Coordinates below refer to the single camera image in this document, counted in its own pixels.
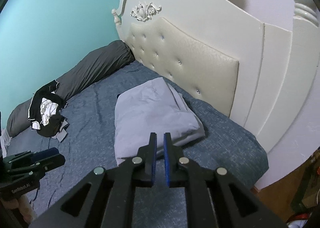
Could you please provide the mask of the person's left hand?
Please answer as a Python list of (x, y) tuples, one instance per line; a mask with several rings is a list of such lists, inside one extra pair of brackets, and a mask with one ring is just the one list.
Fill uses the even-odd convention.
[(33, 207), (29, 203), (28, 197), (26, 195), (22, 195), (18, 199), (12, 199), (9, 201), (1, 200), (1, 202), (6, 209), (19, 209), (20, 214), (27, 224), (30, 224), (36, 218)]

